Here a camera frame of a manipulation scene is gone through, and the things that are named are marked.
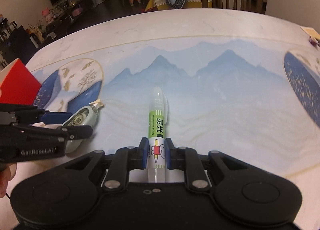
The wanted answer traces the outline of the person's left hand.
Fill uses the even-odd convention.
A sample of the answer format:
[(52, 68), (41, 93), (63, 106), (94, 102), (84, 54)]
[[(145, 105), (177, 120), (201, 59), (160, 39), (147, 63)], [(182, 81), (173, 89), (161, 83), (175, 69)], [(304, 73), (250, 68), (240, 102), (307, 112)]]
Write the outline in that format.
[(1, 171), (1, 183), (0, 183), (0, 198), (3, 198), (7, 193), (8, 182), (11, 181), (15, 175), (17, 170), (17, 164), (7, 164), (5, 169)]

